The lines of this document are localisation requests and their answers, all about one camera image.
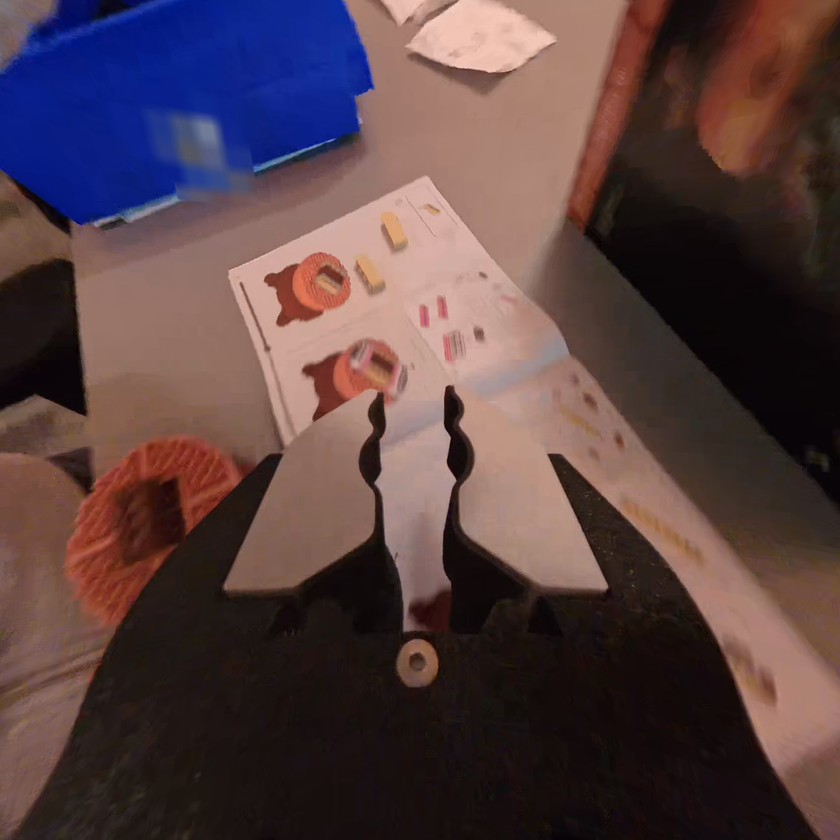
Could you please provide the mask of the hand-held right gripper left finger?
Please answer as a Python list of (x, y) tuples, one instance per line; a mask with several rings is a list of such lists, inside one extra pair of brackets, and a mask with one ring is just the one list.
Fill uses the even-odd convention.
[(340, 561), (385, 552), (385, 403), (363, 392), (284, 450), (224, 582), (227, 595), (292, 592)]

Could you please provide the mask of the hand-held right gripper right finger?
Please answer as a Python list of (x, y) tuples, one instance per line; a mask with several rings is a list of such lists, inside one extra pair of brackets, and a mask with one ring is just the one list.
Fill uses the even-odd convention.
[(454, 385), (444, 396), (444, 426), (453, 536), (537, 592), (605, 594), (605, 575), (540, 441)]

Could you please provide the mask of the round orange lego pot build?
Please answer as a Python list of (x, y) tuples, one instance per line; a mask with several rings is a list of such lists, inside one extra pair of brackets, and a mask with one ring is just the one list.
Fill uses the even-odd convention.
[(82, 610), (104, 627), (119, 625), (242, 478), (229, 455), (196, 437), (159, 437), (131, 450), (94, 482), (66, 545), (64, 571)]

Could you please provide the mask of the grey desk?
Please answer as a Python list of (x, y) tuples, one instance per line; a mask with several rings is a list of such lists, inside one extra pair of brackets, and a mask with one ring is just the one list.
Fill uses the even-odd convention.
[(502, 77), (409, 56), (413, 31), (348, 2), (374, 89), (360, 134), (259, 175), (249, 192), (184, 203), (104, 233), (75, 227), (80, 338), (94, 464), (194, 434), (257, 461), (278, 447), (264, 377), (228, 270), (428, 175), (560, 327), (633, 430), (612, 468), (645, 536), (702, 549), (702, 605), (733, 611), (712, 562), (749, 571), (838, 675), (838, 510), (566, 220), (625, 2), (510, 2), (556, 45)]

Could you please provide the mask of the open building instruction booklet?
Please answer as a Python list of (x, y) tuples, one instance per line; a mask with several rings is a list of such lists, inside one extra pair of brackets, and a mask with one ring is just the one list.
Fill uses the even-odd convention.
[[(391, 249), (381, 213), (409, 245)], [(355, 258), (385, 278), (371, 295)], [(570, 461), (619, 524), (649, 540), (709, 622), (773, 765), (838, 746), (830, 670), (642, 443), (564, 337), (489, 256), (427, 177), (232, 268), (282, 447), (363, 392), (384, 396), (384, 531), (407, 627), (449, 588), (445, 387), (456, 385)]]

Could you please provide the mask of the dark building set box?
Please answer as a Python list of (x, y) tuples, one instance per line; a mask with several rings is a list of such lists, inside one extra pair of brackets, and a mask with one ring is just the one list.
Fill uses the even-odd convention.
[(626, 2), (568, 215), (838, 502), (838, 2)]

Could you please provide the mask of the blue plastic bin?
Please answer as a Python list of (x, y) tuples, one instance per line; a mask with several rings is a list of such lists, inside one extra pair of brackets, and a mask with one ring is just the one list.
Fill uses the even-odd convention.
[(55, 2), (2, 71), (2, 170), (84, 225), (243, 192), (359, 132), (368, 56), (341, 1)]

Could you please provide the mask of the white paper bag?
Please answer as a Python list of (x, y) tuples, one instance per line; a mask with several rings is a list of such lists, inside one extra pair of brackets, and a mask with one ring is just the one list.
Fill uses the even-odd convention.
[(458, 1), (426, 22), (406, 50), (443, 67), (491, 75), (523, 67), (555, 35), (496, 1)]
[(406, 23), (421, 23), (429, 10), (436, 4), (433, 1), (378, 1), (397, 26)]

